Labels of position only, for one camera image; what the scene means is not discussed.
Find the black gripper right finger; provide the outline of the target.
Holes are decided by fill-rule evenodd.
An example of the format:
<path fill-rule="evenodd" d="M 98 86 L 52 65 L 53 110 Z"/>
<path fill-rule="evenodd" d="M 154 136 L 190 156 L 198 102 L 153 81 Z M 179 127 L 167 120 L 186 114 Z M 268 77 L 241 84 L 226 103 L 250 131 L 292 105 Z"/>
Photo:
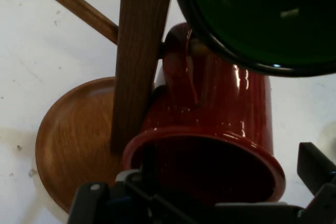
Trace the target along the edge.
<path fill-rule="evenodd" d="M 335 223 L 335 165 L 313 143 L 300 143 L 297 173 L 313 194 L 300 223 Z"/>

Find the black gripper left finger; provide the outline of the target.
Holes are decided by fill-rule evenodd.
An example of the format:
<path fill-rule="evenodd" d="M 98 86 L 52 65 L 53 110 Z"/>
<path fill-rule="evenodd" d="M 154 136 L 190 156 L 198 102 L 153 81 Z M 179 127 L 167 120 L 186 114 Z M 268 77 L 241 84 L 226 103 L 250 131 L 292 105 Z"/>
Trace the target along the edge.
<path fill-rule="evenodd" d="M 81 185 L 68 223 L 188 223 L 186 213 L 158 193 L 156 155 L 155 147 L 146 147 L 140 171 L 112 187 L 98 182 Z"/>

